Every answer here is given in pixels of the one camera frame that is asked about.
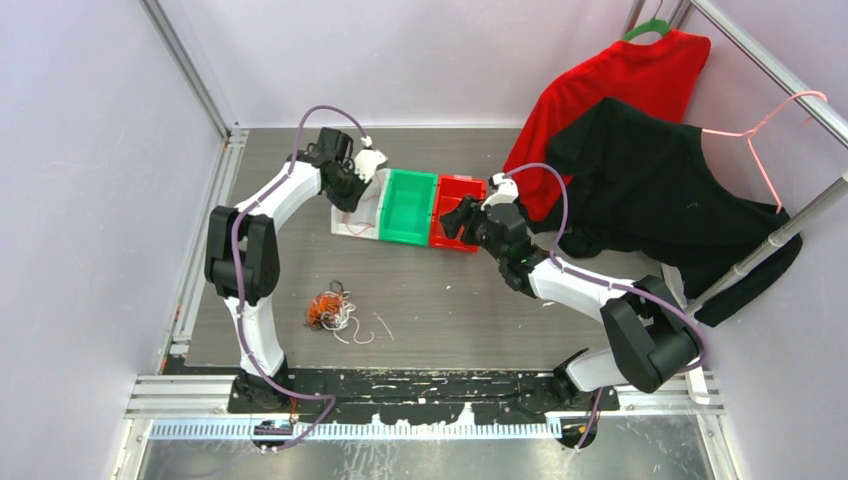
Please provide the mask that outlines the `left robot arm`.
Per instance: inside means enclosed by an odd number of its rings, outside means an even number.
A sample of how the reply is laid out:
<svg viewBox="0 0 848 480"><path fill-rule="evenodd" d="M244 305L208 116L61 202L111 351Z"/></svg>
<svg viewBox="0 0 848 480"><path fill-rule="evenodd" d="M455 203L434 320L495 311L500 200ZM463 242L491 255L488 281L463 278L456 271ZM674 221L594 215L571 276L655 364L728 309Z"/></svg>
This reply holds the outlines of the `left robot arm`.
<svg viewBox="0 0 848 480"><path fill-rule="evenodd" d="M233 207L210 215L204 276L228 308L241 354L231 390L231 413L277 413L297 398L273 315L272 294L281 276L277 234L307 201L325 195L339 210L357 209L387 156L350 135L320 130L316 141L297 148L262 189Z"/></svg>

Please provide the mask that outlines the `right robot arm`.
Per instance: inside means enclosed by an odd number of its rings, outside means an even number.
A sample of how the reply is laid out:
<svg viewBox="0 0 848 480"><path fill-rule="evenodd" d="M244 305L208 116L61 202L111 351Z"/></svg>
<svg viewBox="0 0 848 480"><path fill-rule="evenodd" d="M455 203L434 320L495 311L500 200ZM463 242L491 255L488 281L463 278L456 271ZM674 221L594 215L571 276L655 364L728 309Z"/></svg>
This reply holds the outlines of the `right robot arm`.
<svg viewBox="0 0 848 480"><path fill-rule="evenodd" d="M658 277L615 279L567 263L534 244L512 203L486 205L466 196L439 222L447 237L485 250L512 290L603 326L607 349L582 350L553 370L556 400L565 409L580 410L595 391L611 386L653 393L702 360L706 348L694 322Z"/></svg>

